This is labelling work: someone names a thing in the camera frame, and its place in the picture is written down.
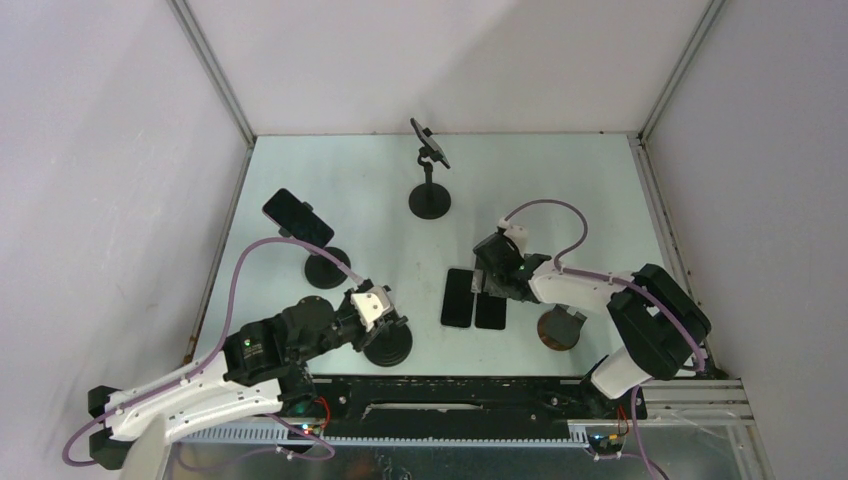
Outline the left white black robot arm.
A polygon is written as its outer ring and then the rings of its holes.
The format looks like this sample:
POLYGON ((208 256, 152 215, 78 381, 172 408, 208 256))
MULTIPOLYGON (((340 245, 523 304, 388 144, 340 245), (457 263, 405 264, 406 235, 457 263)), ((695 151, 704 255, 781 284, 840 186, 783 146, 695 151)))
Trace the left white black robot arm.
POLYGON ((144 387, 119 391, 98 386, 88 393, 88 408, 102 428, 88 438, 92 460, 107 470, 123 467, 148 424, 165 419, 165 441, 249 416, 306 417, 318 401, 308 361, 345 345, 382 367, 396 366, 410 354, 413 340, 406 318, 392 307, 362 302, 374 321, 361 318, 347 296, 339 307, 317 296, 229 335, 208 364, 197 362, 144 387))

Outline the teal blue phone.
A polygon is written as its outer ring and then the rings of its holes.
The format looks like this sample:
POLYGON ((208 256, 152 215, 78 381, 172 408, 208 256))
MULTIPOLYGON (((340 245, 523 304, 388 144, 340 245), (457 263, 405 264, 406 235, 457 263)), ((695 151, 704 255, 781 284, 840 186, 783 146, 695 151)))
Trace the teal blue phone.
POLYGON ((473 272, 450 268, 447 271, 440 323, 446 327, 469 328, 472 323, 475 294, 472 291, 473 272))

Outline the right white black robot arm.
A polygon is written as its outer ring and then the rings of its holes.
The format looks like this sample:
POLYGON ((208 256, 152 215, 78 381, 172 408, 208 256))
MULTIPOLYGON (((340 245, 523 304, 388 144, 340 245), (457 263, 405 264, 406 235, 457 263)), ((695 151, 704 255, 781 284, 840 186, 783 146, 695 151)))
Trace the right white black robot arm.
POLYGON ((671 380, 687 363, 697 372, 707 367, 702 344, 711 323, 658 265, 620 274, 567 268, 554 257, 524 253, 505 230, 486 237, 473 253, 487 293, 609 316, 623 345, 587 375, 581 402, 593 417, 610 416, 623 395, 649 380, 671 380))

